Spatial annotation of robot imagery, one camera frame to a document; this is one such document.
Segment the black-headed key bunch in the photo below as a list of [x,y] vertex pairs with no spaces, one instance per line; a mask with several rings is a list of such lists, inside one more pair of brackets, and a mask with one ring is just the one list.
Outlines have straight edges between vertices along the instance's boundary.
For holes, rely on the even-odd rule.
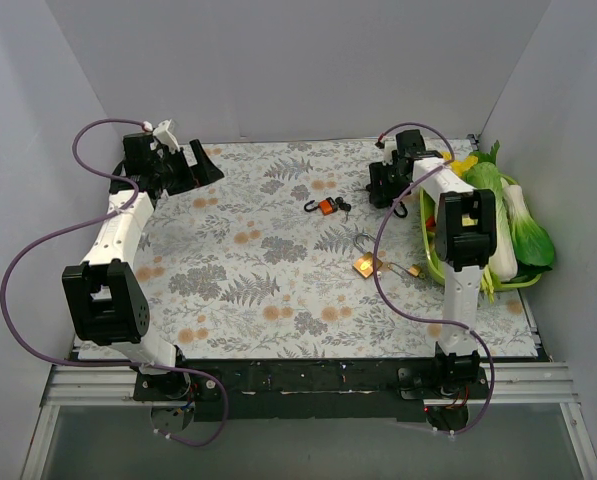
[[335,205],[338,211],[342,211],[345,213],[345,221],[348,221],[349,214],[351,211],[351,205],[347,203],[342,197],[337,197],[335,200]]

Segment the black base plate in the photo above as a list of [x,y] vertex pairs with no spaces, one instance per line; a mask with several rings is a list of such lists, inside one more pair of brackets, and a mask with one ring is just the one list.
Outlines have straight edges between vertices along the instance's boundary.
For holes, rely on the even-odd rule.
[[462,400],[483,400],[489,392],[472,384],[466,392],[442,396],[427,391],[405,399],[398,373],[421,367],[431,358],[360,359],[232,359],[185,360],[192,369],[186,396],[172,400],[146,385],[142,374],[133,398],[146,402],[190,402],[199,422],[251,419],[383,418],[423,421],[426,400],[460,406]]

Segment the bok choy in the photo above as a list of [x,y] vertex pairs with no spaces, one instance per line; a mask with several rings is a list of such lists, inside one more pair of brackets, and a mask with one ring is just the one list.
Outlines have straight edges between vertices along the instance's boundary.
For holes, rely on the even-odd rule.
[[555,247],[548,232],[531,216],[520,185],[503,188],[511,241],[516,259],[527,266],[551,267]]

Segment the aluminium frame rail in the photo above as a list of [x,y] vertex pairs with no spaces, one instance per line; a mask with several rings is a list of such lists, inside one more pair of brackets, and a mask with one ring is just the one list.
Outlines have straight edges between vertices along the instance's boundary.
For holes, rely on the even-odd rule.
[[559,407],[581,473],[597,478],[597,458],[578,395],[564,363],[486,362],[448,365],[419,359],[191,360],[188,388],[179,379],[133,372],[115,361],[105,368],[53,368],[22,476],[41,477],[59,413],[67,406],[145,406],[178,422],[222,417],[219,387],[232,419],[394,418],[453,433],[468,408],[524,404]]

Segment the green plastic basket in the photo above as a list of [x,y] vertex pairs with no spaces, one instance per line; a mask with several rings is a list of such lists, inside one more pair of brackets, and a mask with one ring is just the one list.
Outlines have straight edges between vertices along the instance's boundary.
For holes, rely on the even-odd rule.
[[[448,274],[485,267],[486,255],[496,250],[495,203],[492,191],[477,192],[453,176],[424,181],[420,218],[431,276],[443,284]],[[496,291],[530,286],[551,267],[517,263],[517,275]]]

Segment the floral patterned mat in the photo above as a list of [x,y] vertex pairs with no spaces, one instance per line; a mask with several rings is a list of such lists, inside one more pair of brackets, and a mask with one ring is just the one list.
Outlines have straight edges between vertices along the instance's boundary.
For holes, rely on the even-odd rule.
[[[224,178],[161,200],[133,270],[151,327],[189,358],[426,357],[439,325],[443,289],[428,273],[401,278],[388,268],[426,265],[419,201],[404,219],[386,218],[365,190],[381,154],[369,140],[208,145]],[[337,211],[307,213],[311,200],[342,197]],[[383,262],[364,279],[362,247]]]

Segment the yellow-leaf napa cabbage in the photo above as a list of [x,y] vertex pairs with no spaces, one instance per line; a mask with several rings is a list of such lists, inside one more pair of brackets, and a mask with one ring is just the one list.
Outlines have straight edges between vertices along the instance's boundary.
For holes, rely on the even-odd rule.
[[473,154],[466,156],[464,159],[454,158],[449,151],[441,151],[440,154],[447,166],[458,177],[463,177],[469,169],[479,162],[478,157]]

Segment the green celery stalks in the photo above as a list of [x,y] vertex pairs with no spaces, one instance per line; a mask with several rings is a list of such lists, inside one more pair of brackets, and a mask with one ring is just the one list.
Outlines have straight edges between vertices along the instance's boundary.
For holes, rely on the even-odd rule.
[[501,282],[497,275],[493,273],[489,266],[486,266],[482,271],[480,281],[480,291],[493,304],[495,301],[495,292],[501,286]]

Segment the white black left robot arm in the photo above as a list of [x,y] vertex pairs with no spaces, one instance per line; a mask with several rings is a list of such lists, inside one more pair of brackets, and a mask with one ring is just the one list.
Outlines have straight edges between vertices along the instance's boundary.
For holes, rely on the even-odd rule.
[[148,301],[133,263],[162,195],[186,193],[224,176],[199,140],[191,140],[189,147],[193,164],[180,145],[161,134],[124,136],[124,158],[109,188],[111,217],[102,223],[81,263],[62,274],[77,337],[123,354],[147,387],[171,400],[187,395],[191,377],[178,367],[183,360],[180,349],[151,327]]

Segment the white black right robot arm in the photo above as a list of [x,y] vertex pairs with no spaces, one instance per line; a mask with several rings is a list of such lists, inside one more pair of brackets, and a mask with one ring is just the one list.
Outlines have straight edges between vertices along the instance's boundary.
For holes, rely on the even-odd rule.
[[408,320],[439,325],[435,354],[421,367],[405,367],[398,373],[399,390],[405,399],[420,398],[427,391],[442,397],[466,392],[472,384],[484,385],[480,351],[491,353],[475,331],[478,295],[484,268],[496,250],[495,196],[489,189],[477,190],[461,180],[450,162],[429,151],[412,122],[395,135],[392,166],[409,184],[400,200],[415,187],[432,197],[438,207],[435,251],[444,264],[444,305],[442,318],[427,319],[407,314],[387,298],[379,279],[378,294],[393,312]]

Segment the small brass padlock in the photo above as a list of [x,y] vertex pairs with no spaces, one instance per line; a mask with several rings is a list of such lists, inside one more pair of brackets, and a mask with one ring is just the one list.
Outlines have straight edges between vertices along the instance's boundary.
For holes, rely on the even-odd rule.
[[391,262],[388,264],[388,268],[401,278],[410,276],[412,278],[424,279],[426,277],[425,272],[419,265],[403,267],[395,262]]

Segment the orange black padlock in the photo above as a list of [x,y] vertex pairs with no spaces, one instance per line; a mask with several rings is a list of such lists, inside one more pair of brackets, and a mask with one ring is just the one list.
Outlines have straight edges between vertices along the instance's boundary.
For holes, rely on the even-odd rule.
[[303,209],[307,213],[320,211],[324,216],[327,216],[338,211],[338,204],[332,197],[327,197],[319,202],[316,202],[315,200],[308,201]]

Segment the large brass padlock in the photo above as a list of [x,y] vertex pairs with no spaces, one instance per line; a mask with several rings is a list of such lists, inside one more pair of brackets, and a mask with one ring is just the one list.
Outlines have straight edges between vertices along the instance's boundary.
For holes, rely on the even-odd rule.
[[354,237],[353,244],[362,255],[354,262],[353,268],[361,277],[369,279],[374,274],[380,273],[383,262],[379,258],[376,258],[372,252],[362,247],[361,243],[365,240],[369,240],[372,244],[375,244],[375,238],[365,232],[358,233]]

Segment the green napa cabbage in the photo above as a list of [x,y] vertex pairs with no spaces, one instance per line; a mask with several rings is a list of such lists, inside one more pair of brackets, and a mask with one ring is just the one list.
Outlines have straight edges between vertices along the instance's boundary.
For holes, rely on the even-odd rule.
[[464,180],[475,189],[488,189],[494,194],[496,250],[490,257],[488,266],[500,282],[508,282],[517,275],[518,267],[504,204],[500,171],[490,162],[477,163],[464,174]]

